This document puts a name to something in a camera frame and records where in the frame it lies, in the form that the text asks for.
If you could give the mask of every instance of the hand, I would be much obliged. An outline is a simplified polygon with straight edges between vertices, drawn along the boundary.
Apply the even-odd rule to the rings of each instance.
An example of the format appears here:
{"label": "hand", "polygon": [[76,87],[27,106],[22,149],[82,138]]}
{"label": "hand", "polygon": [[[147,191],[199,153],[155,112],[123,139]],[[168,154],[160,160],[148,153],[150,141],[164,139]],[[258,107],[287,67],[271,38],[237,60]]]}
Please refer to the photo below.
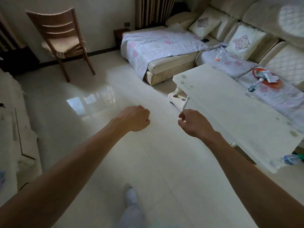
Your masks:
{"label": "hand", "polygon": [[212,141],[218,137],[210,122],[198,111],[192,109],[183,110],[178,116],[178,125],[190,136],[203,142]]}
{"label": "hand", "polygon": [[129,106],[116,117],[121,120],[124,129],[129,131],[140,131],[150,125],[150,111],[139,106]]}

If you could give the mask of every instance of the power outlet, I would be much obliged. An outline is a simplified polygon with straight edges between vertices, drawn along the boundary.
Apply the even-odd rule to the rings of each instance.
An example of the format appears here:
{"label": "power outlet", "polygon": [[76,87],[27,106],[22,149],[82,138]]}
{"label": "power outlet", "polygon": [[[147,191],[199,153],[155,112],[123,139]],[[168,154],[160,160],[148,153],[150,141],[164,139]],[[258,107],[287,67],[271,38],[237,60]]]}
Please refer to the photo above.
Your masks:
{"label": "power outlet", "polygon": [[130,27],[130,22],[125,22],[125,28]]}

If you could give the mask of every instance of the forearm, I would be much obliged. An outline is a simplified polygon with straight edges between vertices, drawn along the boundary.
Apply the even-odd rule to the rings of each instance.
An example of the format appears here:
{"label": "forearm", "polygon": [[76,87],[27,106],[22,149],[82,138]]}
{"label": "forearm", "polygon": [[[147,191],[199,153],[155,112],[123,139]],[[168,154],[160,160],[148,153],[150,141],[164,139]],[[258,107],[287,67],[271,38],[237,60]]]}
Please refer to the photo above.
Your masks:
{"label": "forearm", "polygon": [[51,227],[126,133],[112,120],[2,206],[0,227]]}
{"label": "forearm", "polygon": [[221,135],[214,141],[201,139],[212,151],[235,193],[261,227],[302,227],[304,207],[270,180]]}

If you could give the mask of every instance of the foot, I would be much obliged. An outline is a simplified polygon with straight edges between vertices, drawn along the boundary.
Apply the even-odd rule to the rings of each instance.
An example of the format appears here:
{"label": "foot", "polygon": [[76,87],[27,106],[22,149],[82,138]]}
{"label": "foot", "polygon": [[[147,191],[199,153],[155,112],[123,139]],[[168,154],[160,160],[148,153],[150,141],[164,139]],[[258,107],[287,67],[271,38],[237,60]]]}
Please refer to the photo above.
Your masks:
{"label": "foot", "polygon": [[127,189],[125,193],[125,203],[127,207],[132,204],[138,204],[137,193],[133,187]]}

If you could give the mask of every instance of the white coffee table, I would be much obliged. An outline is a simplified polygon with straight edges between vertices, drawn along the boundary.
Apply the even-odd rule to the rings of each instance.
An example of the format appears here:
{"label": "white coffee table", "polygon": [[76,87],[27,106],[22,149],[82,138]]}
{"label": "white coffee table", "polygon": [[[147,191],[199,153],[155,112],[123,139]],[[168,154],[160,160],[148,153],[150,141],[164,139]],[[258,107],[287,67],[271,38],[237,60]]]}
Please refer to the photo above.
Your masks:
{"label": "white coffee table", "polygon": [[[204,64],[173,77],[177,90],[168,98],[178,109],[204,115],[230,144],[236,143],[256,164],[275,173],[269,159],[290,154],[304,135],[280,113],[245,95],[245,87]],[[173,98],[183,91],[186,101]]]}

